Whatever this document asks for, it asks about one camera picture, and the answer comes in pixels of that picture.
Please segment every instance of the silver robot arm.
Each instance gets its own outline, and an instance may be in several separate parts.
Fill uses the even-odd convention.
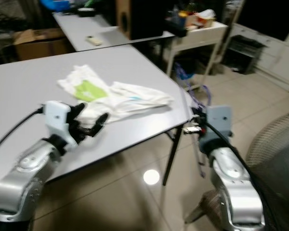
[[[86,136],[95,136],[108,114],[91,128],[75,120],[83,103],[72,107],[49,101],[43,107],[50,137],[41,139],[24,151],[13,169],[0,181],[0,231],[28,229],[47,179],[54,173],[62,156],[78,146]]]
[[[231,136],[230,107],[210,106],[206,113],[193,111],[197,123],[183,131],[184,134],[199,134],[199,149],[209,158],[211,181],[220,196],[223,229],[263,231],[263,205],[248,171],[225,141],[206,126],[210,124],[226,138]],[[187,223],[195,220],[192,215],[185,220]]]

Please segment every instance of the table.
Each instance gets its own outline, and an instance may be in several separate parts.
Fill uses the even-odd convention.
[[[205,74],[202,76],[200,80],[200,84],[193,85],[192,88],[197,88],[203,84],[206,76],[208,75],[213,61],[215,60],[218,48],[222,42],[223,35],[227,29],[227,26],[219,23],[213,22],[211,27],[208,28],[201,28],[189,31],[184,38],[175,38],[172,40],[170,56],[167,66],[167,75],[171,75],[171,70],[173,66],[173,59],[177,52],[184,51],[196,47],[203,47],[207,45],[215,44],[213,51],[211,53],[208,65],[206,67]]]
[[[189,119],[185,99],[183,101],[185,92],[131,45],[0,65],[0,138],[45,101],[76,104],[77,100],[56,82],[65,78],[74,65],[84,64],[94,69],[108,85],[115,80],[155,88],[175,100],[171,106],[154,108],[106,125],[98,136],[87,138],[76,150],[66,153],[50,180],[176,128],[178,132],[172,136],[174,142],[163,181],[166,184],[181,128]],[[48,137],[44,119],[43,115],[36,115],[0,147],[0,179],[11,170],[22,151],[40,138]]]
[[[136,42],[174,37],[168,31],[164,31],[162,36],[129,40],[121,33],[117,26],[111,26],[101,15],[95,17],[78,17],[77,15],[53,14],[55,20],[65,33],[76,51],[87,51],[105,47],[114,47]],[[87,36],[95,36],[102,40],[102,45],[94,46],[87,42]]]

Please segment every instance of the black speaker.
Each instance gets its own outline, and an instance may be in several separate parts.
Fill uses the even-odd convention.
[[[116,0],[117,25],[129,39],[161,36],[166,14],[165,0]]]

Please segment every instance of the white cloth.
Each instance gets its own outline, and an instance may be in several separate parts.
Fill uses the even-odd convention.
[[[81,123],[92,125],[103,113],[109,113],[107,123],[111,123],[134,114],[146,112],[153,107],[169,105],[173,98],[159,90],[142,86],[114,82],[108,87],[87,65],[76,66],[75,70],[58,84],[67,92],[75,95],[75,87],[83,80],[102,88],[107,96],[87,103],[87,107],[78,116]]]

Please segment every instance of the gray table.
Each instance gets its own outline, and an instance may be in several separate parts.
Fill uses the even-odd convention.
[[[167,168],[170,170],[181,127],[189,119],[184,93],[130,45],[0,65],[0,138],[45,101],[76,104],[76,99],[56,82],[65,78],[74,65],[84,64],[93,68],[108,85],[121,81],[155,88],[168,93],[175,101],[169,107],[154,108],[146,114],[106,125],[96,138],[87,138],[75,151],[65,154],[51,180],[177,128],[180,132],[173,137],[175,142]],[[20,153],[42,137],[48,137],[43,115],[36,115],[16,130],[0,147],[0,179]]]
[[[109,25],[101,15],[78,17],[77,15],[54,13],[53,16],[76,51],[87,51],[174,37],[172,33],[164,31],[163,35],[159,37],[129,40],[120,32],[117,26]],[[102,45],[94,46],[90,44],[85,40],[87,36],[97,37],[102,40]]]

